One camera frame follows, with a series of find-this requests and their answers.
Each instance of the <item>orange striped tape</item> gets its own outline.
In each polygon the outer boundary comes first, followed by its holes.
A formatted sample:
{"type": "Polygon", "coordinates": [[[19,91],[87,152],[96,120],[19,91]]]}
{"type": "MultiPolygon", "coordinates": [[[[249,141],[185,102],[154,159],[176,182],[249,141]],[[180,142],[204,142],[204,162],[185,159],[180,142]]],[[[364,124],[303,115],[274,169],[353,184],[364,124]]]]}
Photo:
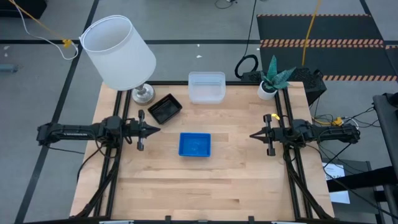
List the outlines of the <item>orange striped tape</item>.
{"type": "Polygon", "coordinates": [[[398,45],[386,45],[386,50],[387,49],[398,49],[398,45]]]}
{"type": "MultiPolygon", "coordinates": [[[[312,14],[258,14],[257,17],[263,16],[312,16],[312,14]]],[[[368,14],[317,14],[317,16],[368,16],[368,14]]]]}
{"type": "MultiPolygon", "coordinates": [[[[260,42],[261,47],[304,47],[305,39],[266,39],[260,42]]],[[[305,44],[322,48],[384,48],[383,40],[378,39],[310,39],[305,44]]]]}
{"type": "Polygon", "coordinates": [[[397,76],[390,75],[324,75],[324,81],[396,81],[397,76]]]}

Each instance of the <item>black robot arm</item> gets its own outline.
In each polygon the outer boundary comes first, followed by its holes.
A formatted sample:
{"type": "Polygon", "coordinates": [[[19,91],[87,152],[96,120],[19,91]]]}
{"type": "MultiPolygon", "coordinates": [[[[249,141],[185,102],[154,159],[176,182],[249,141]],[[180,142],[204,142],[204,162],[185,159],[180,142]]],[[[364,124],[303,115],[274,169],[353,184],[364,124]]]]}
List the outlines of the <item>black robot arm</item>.
{"type": "Polygon", "coordinates": [[[297,147],[305,147],[306,143],[312,141],[339,140],[355,144],[359,140],[360,132],[352,124],[342,126],[319,127],[310,124],[303,119],[293,120],[293,126],[289,128],[271,128],[271,114],[264,115],[266,126],[259,132],[250,135],[250,138],[258,139],[268,143],[268,156],[275,155],[274,141],[280,143],[294,144],[297,147]]]}
{"type": "Polygon", "coordinates": [[[144,111],[139,110],[139,120],[134,118],[123,121],[118,116],[110,116],[100,123],[92,125],[63,125],[47,123],[37,128],[39,145],[48,145],[59,140],[95,140],[104,146],[116,147],[117,139],[125,138],[131,144],[131,137],[138,137],[137,148],[144,150],[142,140],[151,134],[160,131],[144,121],[144,111]]]}

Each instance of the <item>white flower pot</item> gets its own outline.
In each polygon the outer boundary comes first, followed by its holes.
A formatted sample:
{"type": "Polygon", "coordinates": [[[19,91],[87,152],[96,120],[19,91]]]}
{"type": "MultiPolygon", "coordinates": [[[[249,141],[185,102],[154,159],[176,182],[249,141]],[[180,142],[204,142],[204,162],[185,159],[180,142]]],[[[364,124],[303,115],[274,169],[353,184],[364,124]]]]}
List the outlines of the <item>white flower pot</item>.
{"type": "Polygon", "coordinates": [[[257,94],[259,95],[259,98],[262,99],[262,100],[270,100],[270,99],[272,99],[275,96],[277,90],[275,90],[273,93],[267,93],[261,87],[263,83],[264,83],[264,81],[262,81],[260,83],[260,86],[259,86],[259,89],[257,91],[257,94]]]}

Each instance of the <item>blue tray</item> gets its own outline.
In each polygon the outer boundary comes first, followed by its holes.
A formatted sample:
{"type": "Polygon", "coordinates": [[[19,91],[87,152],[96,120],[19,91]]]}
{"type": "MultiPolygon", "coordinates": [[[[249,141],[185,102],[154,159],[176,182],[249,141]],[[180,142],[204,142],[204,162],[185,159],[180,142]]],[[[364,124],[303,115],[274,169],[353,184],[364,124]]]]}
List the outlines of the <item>blue tray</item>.
{"type": "Polygon", "coordinates": [[[180,156],[210,157],[211,134],[206,133],[181,133],[180,156]]]}

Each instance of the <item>black tray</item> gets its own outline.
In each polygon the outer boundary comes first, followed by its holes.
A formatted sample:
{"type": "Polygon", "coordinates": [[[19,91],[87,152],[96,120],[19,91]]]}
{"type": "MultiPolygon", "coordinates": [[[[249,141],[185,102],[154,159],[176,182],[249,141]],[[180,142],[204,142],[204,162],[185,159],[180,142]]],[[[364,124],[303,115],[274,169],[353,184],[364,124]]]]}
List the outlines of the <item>black tray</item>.
{"type": "Polygon", "coordinates": [[[164,124],[166,121],[180,112],[181,109],[181,104],[174,98],[173,95],[168,94],[148,108],[148,112],[155,118],[156,122],[159,124],[164,124]]]}

